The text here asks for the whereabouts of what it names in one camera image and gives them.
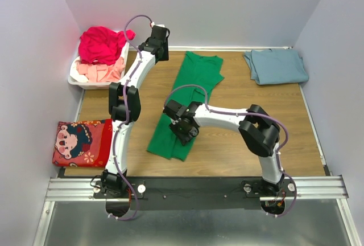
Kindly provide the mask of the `green t-shirt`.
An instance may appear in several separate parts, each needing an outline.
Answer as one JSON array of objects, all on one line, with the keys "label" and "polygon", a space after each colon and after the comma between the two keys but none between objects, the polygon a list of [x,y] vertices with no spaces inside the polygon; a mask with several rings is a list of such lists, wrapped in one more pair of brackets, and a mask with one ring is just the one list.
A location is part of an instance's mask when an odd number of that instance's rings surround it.
[{"label": "green t-shirt", "polygon": [[[201,56],[193,52],[186,52],[184,60],[176,76],[173,89],[182,85],[199,85],[206,90],[208,96],[224,77],[220,74],[223,59],[218,56]],[[191,102],[205,101],[204,91],[196,87],[186,87],[173,93],[170,99],[188,106]],[[169,128],[171,119],[162,114],[156,126],[147,151],[166,159],[176,158],[186,160],[194,140],[183,146]]]}]

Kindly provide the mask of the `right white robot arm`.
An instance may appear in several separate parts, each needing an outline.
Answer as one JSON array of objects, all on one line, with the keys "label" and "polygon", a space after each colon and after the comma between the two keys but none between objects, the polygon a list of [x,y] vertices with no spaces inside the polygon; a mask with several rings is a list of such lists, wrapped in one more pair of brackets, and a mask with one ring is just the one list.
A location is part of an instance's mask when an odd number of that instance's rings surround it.
[{"label": "right white robot arm", "polygon": [[262,177],[256,186],[257,193],[277,196],[281,191],[284,174],[280,161],[280,127],[260,106],[226,109],[196,101],[185,106],[169,100],[163,113],[171,119],[169,128],[182,145],[196,138],[201,127],[238,132],[249,151],[259,158]]}]

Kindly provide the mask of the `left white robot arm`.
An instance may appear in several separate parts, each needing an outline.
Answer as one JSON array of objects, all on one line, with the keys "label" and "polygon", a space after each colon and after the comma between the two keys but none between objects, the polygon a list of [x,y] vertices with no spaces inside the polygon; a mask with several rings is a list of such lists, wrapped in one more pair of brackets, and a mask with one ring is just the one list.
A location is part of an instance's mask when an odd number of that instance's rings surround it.
[{"label": "left white robot arm", "polygon": [[129,188],[126,180],[127,148],[131,130],[141,113],[139,88],[157,62],[169,60],[168,37],[164,25],[152,25],[151,35],[138,46],[138,54],[128,72],[109,85],[109,114],[112,119],[110,154],[101,174],[101,188],[115,198]]}]

